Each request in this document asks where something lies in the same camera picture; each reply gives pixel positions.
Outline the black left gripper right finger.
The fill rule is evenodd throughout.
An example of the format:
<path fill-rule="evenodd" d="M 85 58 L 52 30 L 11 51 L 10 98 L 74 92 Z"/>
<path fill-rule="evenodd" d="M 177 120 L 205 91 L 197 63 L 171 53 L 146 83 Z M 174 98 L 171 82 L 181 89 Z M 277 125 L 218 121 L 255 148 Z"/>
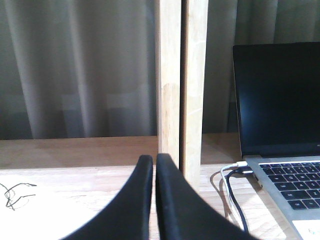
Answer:
<path fill-rule="evenodd" d="M 253 240 L 207 204 L 167 153 L 156 158 L 156 212 L 162 240 Z"/>

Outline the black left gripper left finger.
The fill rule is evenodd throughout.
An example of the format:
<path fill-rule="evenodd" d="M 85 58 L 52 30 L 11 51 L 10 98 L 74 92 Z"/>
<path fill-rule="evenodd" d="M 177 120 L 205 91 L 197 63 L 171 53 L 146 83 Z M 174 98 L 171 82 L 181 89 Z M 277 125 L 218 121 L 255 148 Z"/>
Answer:
<path fill-rule="evenodd" d="M 65 240 L 148 240 L 153 158 L 141 155 L 118 194 L 93 219 Z"/>

